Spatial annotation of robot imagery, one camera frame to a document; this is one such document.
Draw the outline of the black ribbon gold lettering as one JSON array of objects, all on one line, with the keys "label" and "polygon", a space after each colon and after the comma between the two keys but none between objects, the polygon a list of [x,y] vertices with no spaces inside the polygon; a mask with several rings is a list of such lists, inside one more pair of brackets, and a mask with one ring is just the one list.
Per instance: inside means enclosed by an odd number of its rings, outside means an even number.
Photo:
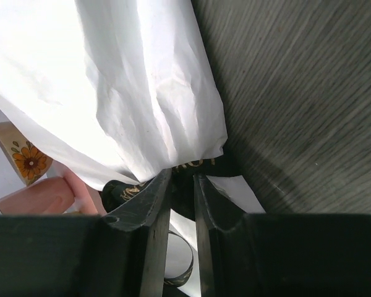
[{"label": "black ribbon gold lettering", "polygon": [[223,155],[163,170],[157,177],[139,185],[109,181],[101,192],[110,230],[104,243],[111,249],[110,271],[123,291],[139,291],[141,286],[162,285],[169,234],[171,177],[184,182],[195,173],[230,178],[240,171],[230,157]]}]

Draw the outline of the white wrapping paper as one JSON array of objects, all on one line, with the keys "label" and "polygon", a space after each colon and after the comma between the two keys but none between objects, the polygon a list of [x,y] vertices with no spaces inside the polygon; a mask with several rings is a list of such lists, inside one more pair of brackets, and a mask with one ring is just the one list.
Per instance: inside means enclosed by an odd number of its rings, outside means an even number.
[{"label": "white wrapping paper", "polygon": [[190,1],[0,1],[0,110],[115,204],[173,169],[165,280],[200,296],[195,173],[263,212],[224,146],[223,102]]}]

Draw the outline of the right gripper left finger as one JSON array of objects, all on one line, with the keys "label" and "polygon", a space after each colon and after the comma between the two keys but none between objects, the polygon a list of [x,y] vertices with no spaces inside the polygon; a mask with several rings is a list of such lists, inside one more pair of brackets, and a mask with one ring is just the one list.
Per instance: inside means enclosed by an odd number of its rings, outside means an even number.
[{"label": "right gripper left finger", "polygon": [[0,296],[161,296],[171,170],[103,217],[0,215]]}]

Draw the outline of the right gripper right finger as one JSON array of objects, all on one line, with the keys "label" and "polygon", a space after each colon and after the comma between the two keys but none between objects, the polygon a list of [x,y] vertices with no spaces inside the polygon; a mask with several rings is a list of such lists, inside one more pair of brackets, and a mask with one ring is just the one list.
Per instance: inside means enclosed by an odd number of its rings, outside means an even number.
[{"label": "right gripper right finger", "polygon": [[194,176],[203,296],[371,296],[371,215],[246,213]]}]

